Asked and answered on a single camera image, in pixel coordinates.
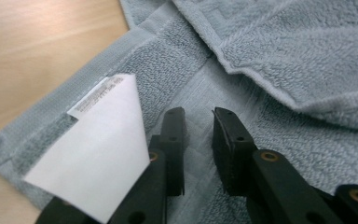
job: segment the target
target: wooden surface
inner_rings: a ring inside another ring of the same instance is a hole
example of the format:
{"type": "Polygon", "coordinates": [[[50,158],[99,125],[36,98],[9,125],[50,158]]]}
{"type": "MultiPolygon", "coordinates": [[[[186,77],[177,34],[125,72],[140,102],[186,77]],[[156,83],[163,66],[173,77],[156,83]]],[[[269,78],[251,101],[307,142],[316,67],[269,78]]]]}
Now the wooden surface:
{"type": "MultiPolygon", "coordinates": [[[[0,130],[127,31],[118,0],[0,0],[0,130]]],[[[0,223],[38,214],[0,177],[0,223]]]]}

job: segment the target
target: gray towel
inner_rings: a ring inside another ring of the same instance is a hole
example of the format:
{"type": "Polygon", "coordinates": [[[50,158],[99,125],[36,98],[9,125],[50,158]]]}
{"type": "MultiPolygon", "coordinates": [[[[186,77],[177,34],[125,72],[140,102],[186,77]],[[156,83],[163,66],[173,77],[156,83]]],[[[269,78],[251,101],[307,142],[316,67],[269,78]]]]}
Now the gray towel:
{"type": "MultiPolygon", "coordinates": [[[[200,2],[194,10],[208,3],[200,2]]],[[[136,6],[132,5],[132,12],[137,11],[136,6]]],[[[230,9],[224,2],[220,7],[230,9]]],[[[186,195],[169,199],[169,223],[249,222],[245,200],[228,197],[222,191],[213,164],[211,110],[215,106],[236,112],[258,147],[280,151],[313,186],[332,193],[337,185],[358,184],[358,130],[293,111],[247,73],[229,76],[227,71],[232,71],[222,61],[222,54],[217,53],[214,47],[217,45],[208,41],[209,37],[189,18],[190,14],[185,13],[217,57],[172,3],[163,4],[151,15],[146,12],[137,17],[136,13],[128,12],[127,18],[145,21],[132,26],[118,42],[0,132],[0,174],[42,208],[51,196],[22,182],[21,177],[76,122],[65,114],[68,108],[98,80],[127,72],[138,75],[148,138],[159,133],[165,110],[174,106],[186,110],[190,135],[185,153],[186,195]]],[[[268,54],[266,51],[261,49],[260,54],[268,54]]],[[[268,57],[260,56],[260,60],[268,63],[268,57]]]]}
{"type": "Polygon", "coordinates": [[[127,24],[130,29],[145,21],[154,11],[161,7],[167,0],[120,0],[127,24]]]}
{"type": "Polygon", "coordinates": [[[358,0],[173,0],[229,74],[358,129],[358,0]]]}

